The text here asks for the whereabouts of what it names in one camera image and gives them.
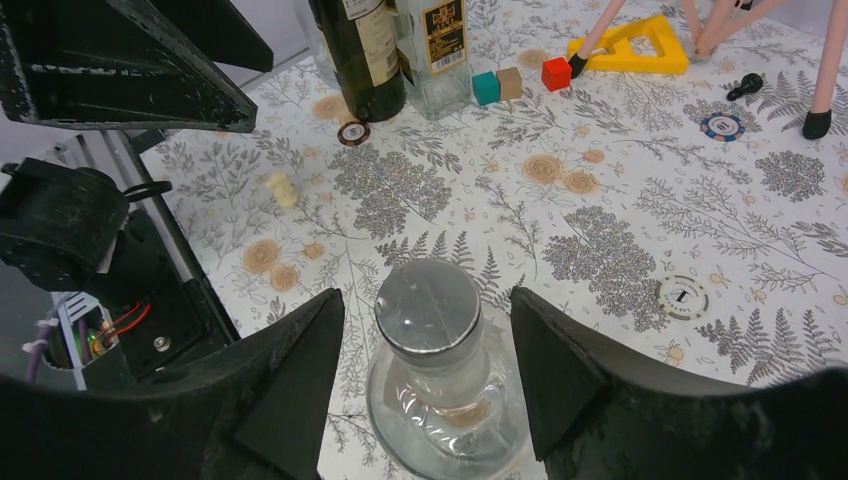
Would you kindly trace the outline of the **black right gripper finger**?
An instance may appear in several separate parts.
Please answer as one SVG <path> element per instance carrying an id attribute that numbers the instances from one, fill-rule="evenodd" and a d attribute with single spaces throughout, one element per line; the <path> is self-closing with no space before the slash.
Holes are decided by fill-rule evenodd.
<path id="1" fill-rule="evenodd" d="M 68 130 L 247 133 L 257 105 L 151 1 L 5 1 L 6 117 Z"/>
<path id="2" fill-rule="evenodd" d="M 228 0 L 152 0 L 210 60 L 257 72 L 273 69 L 273 50 Z"/>

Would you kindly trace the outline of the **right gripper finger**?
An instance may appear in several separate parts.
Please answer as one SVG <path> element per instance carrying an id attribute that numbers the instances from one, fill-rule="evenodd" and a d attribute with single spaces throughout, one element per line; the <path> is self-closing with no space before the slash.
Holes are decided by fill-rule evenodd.
<path id="1" fill-rule="evenodd" d="M 847 372 L 750 388 L 665 364 L 525 287 L 511 328 L 551 479 L 843 479 Z"/>
<path id="2" fill-rule="evenodd" d="M 315 479 L 344 330 L 329 288 L 148 381 L 69 392 L 1 380 L 5 479 Z"/>

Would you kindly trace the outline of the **short clear glass bottle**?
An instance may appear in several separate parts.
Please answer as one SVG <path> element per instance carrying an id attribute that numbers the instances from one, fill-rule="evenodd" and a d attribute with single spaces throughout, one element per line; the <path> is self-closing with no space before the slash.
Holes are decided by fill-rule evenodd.
<path id="1" fill-rule="evenodd" d="M 333 70 L 332 59 L 327 49 L 323 33 L 319 30 L 315 21 L 309 1 L 294 0 L 294 11 L 298 23 L 305 34 L 309 51 L 313 57 L 319 77 L 329 87 L 337 89 L 339 85 Z"/>

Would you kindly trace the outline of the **dark green wine bottle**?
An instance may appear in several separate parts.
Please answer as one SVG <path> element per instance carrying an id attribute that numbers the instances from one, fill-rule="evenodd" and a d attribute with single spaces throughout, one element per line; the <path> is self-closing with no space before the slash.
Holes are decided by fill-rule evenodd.
<path id="1" fill-rule="evenodd" d="M 309 6 L 349 112 L 366 123 L 397 115 L 406 92 L 387 3 L 316 0 Z"/>

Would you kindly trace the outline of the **clear bottle silver cap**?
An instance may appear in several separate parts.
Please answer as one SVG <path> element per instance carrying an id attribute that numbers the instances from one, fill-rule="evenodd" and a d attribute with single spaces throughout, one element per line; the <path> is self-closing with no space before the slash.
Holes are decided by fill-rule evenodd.
<path id="1" fill-rule="evenodd" d="M 366 382 L 372 431 L 422 479 L 496 479 L 529 444 L 524 392 L 502 314 L 459 266 L 394 268 L 373 307 L 382 336 Z"/>

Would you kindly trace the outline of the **clear bottle black cap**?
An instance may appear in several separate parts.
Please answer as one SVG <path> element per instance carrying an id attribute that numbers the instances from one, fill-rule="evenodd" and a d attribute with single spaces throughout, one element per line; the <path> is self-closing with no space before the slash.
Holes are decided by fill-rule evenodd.
<path id="1" fill-rule="evenodd" d="M 434 121 L 470 100 L 466 0 L 398 0 L 393 15 L 407 98 Z"/>

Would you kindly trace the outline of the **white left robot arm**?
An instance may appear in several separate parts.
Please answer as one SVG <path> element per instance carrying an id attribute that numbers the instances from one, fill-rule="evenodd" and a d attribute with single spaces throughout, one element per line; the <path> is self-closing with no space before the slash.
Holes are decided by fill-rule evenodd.
<path id="1" fill-rule="evenodd" d="M 66 130 L 247 133 L 257 105 L 222 71 L 273 53 L 229 1 L 5 1 L 1 105 Z M 106 174 L 28 158 L 2 168 L 1 258 L 47 291 L 90 290 L 127 248 L 134 196 Z"/>

